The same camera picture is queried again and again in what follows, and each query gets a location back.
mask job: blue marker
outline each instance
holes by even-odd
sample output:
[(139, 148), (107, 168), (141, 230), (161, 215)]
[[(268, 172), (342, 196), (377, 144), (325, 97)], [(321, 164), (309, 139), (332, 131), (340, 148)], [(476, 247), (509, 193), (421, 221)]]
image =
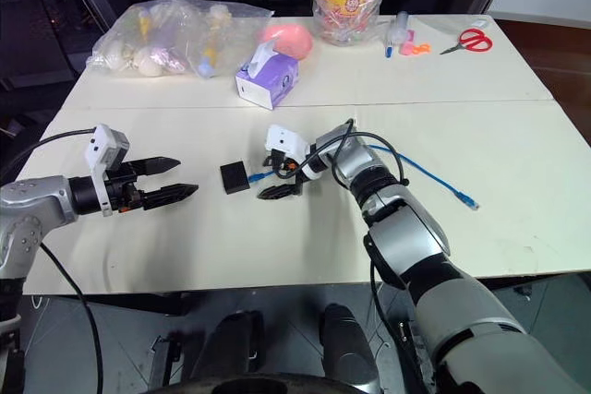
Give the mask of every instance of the blue marker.
[(396, 18), (390, 22), (388, 35), (386, 37), (386, 57), (392, 57), (392, 52), (395, 46), (402, 45), (406, 41), (406, 29), (408, 28), (408, 13), (406, 11), (399, 11)]

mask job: scissors blade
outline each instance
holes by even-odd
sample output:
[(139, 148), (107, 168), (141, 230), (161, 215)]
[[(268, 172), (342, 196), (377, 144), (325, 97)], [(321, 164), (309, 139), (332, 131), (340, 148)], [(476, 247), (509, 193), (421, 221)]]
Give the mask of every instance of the scissors blade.
[(440, 55), (451, 53), (451, 52), (457, 51), (457, 50), (465, 50), (465, 48), (461, 43), (458, 43), (457, 45), (453, 46), (452, 48), (449, 48), (449, 49), (445, 50), (443, 53), (440, 53)]

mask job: black box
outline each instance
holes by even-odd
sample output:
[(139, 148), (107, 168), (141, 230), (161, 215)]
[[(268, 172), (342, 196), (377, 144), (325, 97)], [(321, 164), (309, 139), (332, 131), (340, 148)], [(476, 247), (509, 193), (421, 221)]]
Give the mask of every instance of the black box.
[(244, 163), (237, 161), (220, 167), (222, 173), (223, 189), (225, 194), (233, 194), (250, 188), (248, 183), (247, 170)]

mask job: tissue box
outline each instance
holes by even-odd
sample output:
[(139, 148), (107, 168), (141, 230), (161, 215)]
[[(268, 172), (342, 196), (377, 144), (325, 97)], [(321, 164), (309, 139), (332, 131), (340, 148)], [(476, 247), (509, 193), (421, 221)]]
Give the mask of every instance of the tissue box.
[(272, 110), (294, 87), (297, 77), (297, 59), (285, 54), (275, 54), (266, 60), (253, 78), (246, 68), (238, 71), (236, 85), (240, 97)]

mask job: white table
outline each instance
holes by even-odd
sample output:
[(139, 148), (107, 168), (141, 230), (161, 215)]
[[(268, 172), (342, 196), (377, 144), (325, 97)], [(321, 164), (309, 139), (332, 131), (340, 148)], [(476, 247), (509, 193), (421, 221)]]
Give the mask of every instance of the white table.
[[(410, 190), (441, 224), (452, 259), (467, 272), (590, 269), (591, 150), (494, 22), (486, 28), (490, 52), (438, 55), (475, 18), (412, 17), (417, 42), (434, 50), (420, 57), (387, 60), (380, 42), (355, 48), (316, 42), (300, 83), (273, 112), (239, 99), (232, 78), (85, 72), (45, 136), (106, 123), (129, 138), (128, 160), (165, 155), (182, 162), (141, 179), (142, 189), (185, 182), (199, 191), (165, 208), (80, 217), (45, 242), (85, 293), (367, 281), (361, 242), (367, 227), (329, 174), (305, 184), (302, 197), (261, 201), (257, 189), (227, 196), (219, 172), (239, 160), (249, 173), (262, 171), (272, 123), (313, 141), (352, 116), (359, 129), (386, 137), (480, 203), (472, 211), (405, 168)], [(87, 142), (73, 137), (38, 149), (21, 177), (87, 175)], [(39, 254), (25, 293), (71, 289)]]

